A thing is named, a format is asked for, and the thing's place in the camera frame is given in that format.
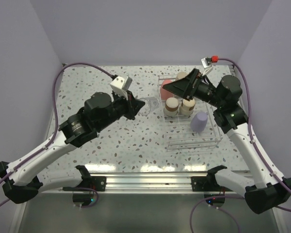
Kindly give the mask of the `beige plastic cup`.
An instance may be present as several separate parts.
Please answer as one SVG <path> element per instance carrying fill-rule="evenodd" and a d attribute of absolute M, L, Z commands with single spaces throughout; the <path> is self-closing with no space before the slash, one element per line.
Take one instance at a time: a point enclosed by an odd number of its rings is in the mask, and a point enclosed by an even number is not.
<path fill-rule="evenodd" d="M 188 75 L 188 73 L 186 72 L 179 72 L 175 78 L 176 81 L 181 80 L 183 78 L 185 78 Z"/>

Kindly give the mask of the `clear glass cup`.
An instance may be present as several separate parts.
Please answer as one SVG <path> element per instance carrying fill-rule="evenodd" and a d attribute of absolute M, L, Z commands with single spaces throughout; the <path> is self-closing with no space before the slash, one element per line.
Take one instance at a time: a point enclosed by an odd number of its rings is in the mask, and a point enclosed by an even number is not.
<path fill-rule="evenodd" d="M 144 107 L 142 107 L 141 110 L 139 111 L 139 114 L 141 116 L 148 116 L 160 105 L 160 102 L 156 97 L 140 98 L 140 100 L 145 103 Z"/>

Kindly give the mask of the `metal cup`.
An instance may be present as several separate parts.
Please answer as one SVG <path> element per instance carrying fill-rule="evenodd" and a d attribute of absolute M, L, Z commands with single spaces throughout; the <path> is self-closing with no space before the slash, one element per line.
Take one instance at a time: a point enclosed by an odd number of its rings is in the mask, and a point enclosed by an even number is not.
<path fill-rule="evenodd" d="M 179 111 L 184 116 L 190 116 L 195 107 L 195 100 L 185 100 L 183 99 L 179 107 Z"/>
<path fill-rule="evenodd" d="M 170 97 L 165 102 L 165 107 L 164 107 L 163 112 L 166 116 L 174 117 L 178 113 L 178 107 L 179 107 L 179 101 L 174 97 Z"/>

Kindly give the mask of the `red plastic cup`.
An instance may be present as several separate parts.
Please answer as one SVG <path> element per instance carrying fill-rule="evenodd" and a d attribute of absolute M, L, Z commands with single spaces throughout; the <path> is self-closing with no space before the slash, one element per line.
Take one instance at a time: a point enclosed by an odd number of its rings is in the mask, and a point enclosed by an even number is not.
<path fill-rule="evenodd" d="M 168 98 L 172 98 L 173 97 L 173 94 L 165 89 L 163 89 L 163 86 L 166 85 L 166 84 L 169 84 L 171 83 L 172 81 L 167 79 L 167 80 L 164 80 L 162 82 L 162 85 L 160 87 L 160 94 L 161 94 L 161 99 L 162 100 L 167 100 Z"/>

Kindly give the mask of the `metal cup front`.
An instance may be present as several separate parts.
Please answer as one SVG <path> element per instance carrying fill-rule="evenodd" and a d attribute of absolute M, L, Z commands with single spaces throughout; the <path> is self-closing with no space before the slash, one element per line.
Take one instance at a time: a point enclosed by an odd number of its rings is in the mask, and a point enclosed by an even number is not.
<path fill-rule="evenodd" d="M 166 116 L 174 117 L 178 113 L 178 107 L 179 107 L 179 101 L 174 97 L 170 97 L 165 102 L 165 107 L 164 107 L 163 112 Z"/>

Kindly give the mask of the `purple plastic cup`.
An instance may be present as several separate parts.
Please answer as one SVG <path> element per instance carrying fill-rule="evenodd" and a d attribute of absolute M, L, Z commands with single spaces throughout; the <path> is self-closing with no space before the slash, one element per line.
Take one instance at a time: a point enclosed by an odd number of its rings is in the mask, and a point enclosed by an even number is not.
<path fill-rule="evenodd" d="M 208 115 L 207 113 L 201 111 L 198 112 L 192 119 L 190 123 L 190 127 L 193 132 L 201 133 L 204 131 L 208 122 Z"/>

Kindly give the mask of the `white wire dish rack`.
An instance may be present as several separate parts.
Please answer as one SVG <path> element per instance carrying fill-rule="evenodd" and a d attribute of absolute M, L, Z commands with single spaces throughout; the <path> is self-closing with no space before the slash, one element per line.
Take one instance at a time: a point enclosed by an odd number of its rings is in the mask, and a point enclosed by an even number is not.
<path fill-rule="evenodd" d="M 166 100 L 161 95 L 161 87 L 166 80 L 175 81 L 176 77 L 176 74 L 158 76 L 158 94 L 163 115 L 166 149 L 168 151 L 184 149 L 207 151 L 216 148 L 223 139 L 223 132 L 214 121 L 214 108 L 211 105 L 195 98 L 195 106 L 189 116 L 183 115 L 180 110 L 177 110 L 174 116 L 167 114 Z M 206 113 L 208 119 L 205 129 L 198 133 L 192 130 L 191 121 L 196 114 L 201 112 Z"/>

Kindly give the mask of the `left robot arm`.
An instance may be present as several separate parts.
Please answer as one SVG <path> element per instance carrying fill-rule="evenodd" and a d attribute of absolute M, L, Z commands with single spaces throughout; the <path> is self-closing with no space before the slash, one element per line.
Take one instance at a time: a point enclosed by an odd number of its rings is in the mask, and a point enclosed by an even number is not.
<path fill-rule="evenodd" d="M 94 191 L 95 183 L 84 165 L 54 174 L 39 176 L 39 173 L 60 157 L 96 139 L 102 130 L 121 117 L 134 120 L 144 105 L 145 102 L 136 99 L 131 92 L 127 97 L 96 92 L 32 152 L 12 163 L 0 162 L 5 196 L 20 204 L 56 188 Z"/>

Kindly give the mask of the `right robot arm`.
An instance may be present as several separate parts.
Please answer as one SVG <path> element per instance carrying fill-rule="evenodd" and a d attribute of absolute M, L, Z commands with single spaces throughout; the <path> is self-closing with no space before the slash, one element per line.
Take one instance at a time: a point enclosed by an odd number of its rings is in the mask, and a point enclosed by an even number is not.
<path fill-rule="evenodd" d="M 256 214 L 285 203 L 291 196 L 291 178 L 286 178 L 274 165 L 254 135 L 249 117 L 238 104 L 243 91 L 240 80 L 225 75 L 217 86 L 194 68 L 185 78 L 163 85 L 163 89 L 183 100 L 197 98 L 214 106 L 214 120 L 234 143 L 252 178 L 246 178 L 226 166 L 217 166 L 207 172 L 206 184 L 210 190 L 225 187 L 242 196 Z"/>

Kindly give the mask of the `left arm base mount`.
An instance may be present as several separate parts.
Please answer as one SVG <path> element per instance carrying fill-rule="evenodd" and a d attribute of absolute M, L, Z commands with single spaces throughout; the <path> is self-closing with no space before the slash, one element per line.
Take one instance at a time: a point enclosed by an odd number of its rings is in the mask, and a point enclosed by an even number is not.
<path fill-rule="evenodd" d="M 105 176 L 91 176 L 90 179 L 82 181 L 76 187 L 63 187 L 63 191 L 73 192 L 72 200 L 80 209 L 89 208 L 97 204 L 99 192 L 106 189 L 107 178 Z"/>

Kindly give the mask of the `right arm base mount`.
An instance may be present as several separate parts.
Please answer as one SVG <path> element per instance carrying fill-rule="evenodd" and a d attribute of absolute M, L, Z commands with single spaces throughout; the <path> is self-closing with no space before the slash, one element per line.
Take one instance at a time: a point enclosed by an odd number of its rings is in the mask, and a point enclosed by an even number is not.
<path fill-rule="evenodd" d="M 202 192 L 206 204 L 215 207 L 222 207 L 225 203 L 225 198 L 217 198 L 216 196 L 224 196 L 226 188 L 209 183 L 206 176 L 192 176 L 191 187 L 193 192 Z"/>

